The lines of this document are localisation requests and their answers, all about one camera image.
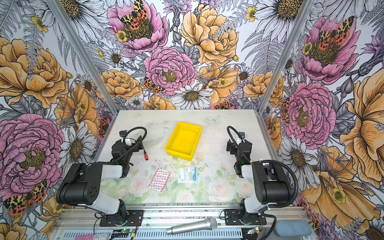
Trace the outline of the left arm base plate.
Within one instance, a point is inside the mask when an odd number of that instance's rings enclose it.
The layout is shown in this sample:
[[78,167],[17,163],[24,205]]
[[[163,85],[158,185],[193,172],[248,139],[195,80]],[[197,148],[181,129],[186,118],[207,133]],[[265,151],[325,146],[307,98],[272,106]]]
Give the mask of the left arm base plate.
[[106,215],[101,218],[101,227],[139,227],[142,224],[143,210],[127,210],[125,214]]

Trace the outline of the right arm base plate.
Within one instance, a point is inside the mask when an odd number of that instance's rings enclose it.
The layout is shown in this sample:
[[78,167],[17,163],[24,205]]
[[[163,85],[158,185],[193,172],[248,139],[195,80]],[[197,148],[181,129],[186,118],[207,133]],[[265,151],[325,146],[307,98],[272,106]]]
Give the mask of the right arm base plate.
[[227,226],[265,225],[266,218],[259,214],[241,213],[240,210],[225,209],[221,216]]

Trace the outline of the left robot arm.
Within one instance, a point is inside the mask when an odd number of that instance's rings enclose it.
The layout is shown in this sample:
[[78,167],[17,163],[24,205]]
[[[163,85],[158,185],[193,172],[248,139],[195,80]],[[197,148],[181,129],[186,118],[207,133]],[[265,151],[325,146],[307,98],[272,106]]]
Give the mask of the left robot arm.
[[112,146],[113,158],[109,162],[73,164],[62,181],[57,203],[94,210],[101,217],[100,226],[140,226],[143,211],[128,211],[125,202],[101,192],[101,182],[107,179],[123,179],[133,166],[133,153],[143,149],[143,138],[138,137],[130,145],[123,138]]

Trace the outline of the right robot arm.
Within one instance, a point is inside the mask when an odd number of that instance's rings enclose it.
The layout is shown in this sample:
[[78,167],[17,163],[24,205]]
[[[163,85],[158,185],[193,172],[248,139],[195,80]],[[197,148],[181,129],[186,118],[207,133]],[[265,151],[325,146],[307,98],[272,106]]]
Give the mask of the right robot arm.
[[238,177],[253,181],[254,193],[243,197],[238,210],[224,210],[227,226],[264,225],[266,218],[262,215],[270,208],[284,208],[296,197],[295,190],[286,177],[286,166],[278,161],[248,162],[252,144],[243,141],[227,142],[226,150],[236,157],[235,173]]

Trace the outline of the yellow plastic bin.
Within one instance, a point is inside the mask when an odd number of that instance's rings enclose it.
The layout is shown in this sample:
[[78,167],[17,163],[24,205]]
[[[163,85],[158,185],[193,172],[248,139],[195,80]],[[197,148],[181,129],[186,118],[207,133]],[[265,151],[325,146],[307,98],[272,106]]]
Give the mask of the yellow plastic bin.
[[200,126],[177,123],[165,151],[169,156],[191,161],[198,145],[203,128]]

